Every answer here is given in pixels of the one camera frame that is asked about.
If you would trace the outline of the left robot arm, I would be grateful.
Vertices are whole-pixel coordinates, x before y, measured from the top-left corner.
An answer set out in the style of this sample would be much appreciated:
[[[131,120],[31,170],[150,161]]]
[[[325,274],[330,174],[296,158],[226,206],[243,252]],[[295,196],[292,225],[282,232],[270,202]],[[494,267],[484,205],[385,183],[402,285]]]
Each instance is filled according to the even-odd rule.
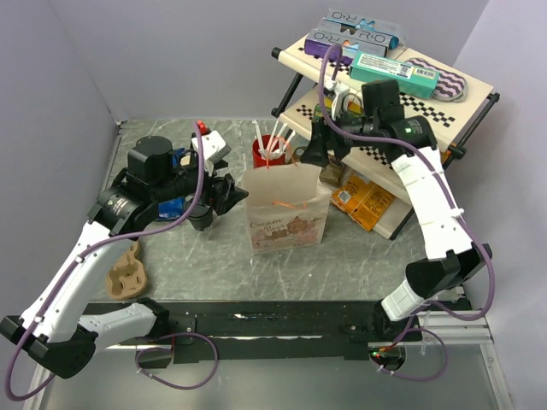
[[[99,316],[86,315],[85,308],[114,264],[158,218],[160,204],[185,198],[185,216],[199,227],[248,196],[231,174],[217,173],[227,166],[224,158],[230,151],[216,131],[192,136],[181,156],[165,137],[140,138],[129,150],[126,166],[99,195],[55,277],[24,313],[3,318],[2,335],[64,379],[112,345],[133,338],[163,341],[169,312],[150,298]],[[187,164],[181,164],[181,157]]]

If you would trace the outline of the brown paper takeout bag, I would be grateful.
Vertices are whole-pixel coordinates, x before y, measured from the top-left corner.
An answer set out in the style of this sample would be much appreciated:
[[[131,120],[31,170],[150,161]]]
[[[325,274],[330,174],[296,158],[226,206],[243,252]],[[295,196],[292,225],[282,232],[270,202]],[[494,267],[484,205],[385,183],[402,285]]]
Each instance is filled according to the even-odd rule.
[[[332,192],[309,164],[258,167],[244,172],[245,226],[255,255],[319,244]]]

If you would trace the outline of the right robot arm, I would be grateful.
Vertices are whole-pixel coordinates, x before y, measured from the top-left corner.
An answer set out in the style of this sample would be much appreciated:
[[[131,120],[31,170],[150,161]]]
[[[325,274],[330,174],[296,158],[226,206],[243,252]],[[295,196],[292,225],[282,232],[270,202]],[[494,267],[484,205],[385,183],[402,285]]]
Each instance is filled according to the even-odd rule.
[[[330,152],[343,159],[356,147],[377,146],[402,182],[424,239],[426,258],[407,265],[402,283],[377,304],[374,333],[383,340],[394,339],[403,330],[404,319],[435,304],[442,291],[467,282],[481,268],[486,268],[489,284],[494,285],[491,251],[464,221],[444,175],[432,128],[423,116],[406,116],[397,82],[365,84],[361,118],[338,109],[349,94],[346,85],[323,79],[318,88],[320,104],[327,95],[334,99],[313,120],[302,162],[324,167]]]

